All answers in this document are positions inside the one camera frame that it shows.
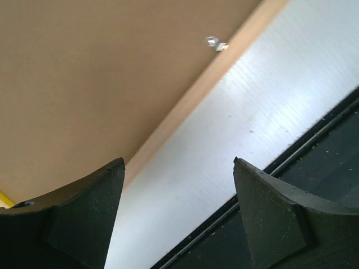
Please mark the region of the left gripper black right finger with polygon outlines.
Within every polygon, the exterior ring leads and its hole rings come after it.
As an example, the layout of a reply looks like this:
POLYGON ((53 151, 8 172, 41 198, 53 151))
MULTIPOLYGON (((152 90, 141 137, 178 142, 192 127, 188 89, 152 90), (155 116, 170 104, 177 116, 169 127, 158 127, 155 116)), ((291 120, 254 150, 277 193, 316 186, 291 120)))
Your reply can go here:
POLYGON ((358 209, 305 192, 234 160, 254 268, 358 268, 358 209))

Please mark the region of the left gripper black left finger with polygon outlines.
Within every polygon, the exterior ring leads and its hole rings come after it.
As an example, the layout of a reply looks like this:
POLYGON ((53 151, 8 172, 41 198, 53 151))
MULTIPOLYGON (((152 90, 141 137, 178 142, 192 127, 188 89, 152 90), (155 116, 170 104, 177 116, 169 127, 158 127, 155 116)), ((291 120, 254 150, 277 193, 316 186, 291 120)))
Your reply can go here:
POLYGON ((114 159, 42 196, 1 209, 1 268, 104 268, 125 179, 114 159))

